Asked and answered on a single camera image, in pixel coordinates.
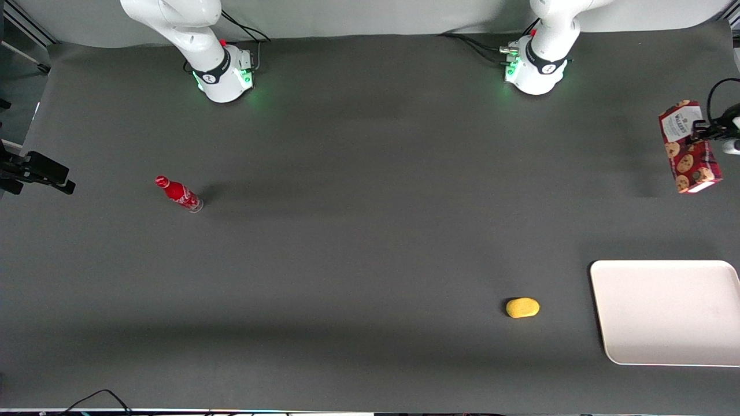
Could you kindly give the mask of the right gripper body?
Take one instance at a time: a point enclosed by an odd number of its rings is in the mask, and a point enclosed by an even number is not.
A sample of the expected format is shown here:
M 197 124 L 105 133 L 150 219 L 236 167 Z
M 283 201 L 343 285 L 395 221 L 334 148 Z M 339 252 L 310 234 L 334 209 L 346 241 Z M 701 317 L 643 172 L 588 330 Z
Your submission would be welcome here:
M 27 157 L 21 151 L 21 145 L 1 140 L 1 177 L 27 177 Z

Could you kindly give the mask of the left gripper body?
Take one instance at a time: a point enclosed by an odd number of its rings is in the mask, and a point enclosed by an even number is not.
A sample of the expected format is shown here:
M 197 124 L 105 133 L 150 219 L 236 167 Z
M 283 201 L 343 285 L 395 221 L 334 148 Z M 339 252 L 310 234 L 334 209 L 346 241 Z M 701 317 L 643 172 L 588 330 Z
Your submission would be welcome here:
M 721 125 L 724 127 L 722 140 L 739 139 L 739 107 L 740 103 L 735 103 L 721 114 Z

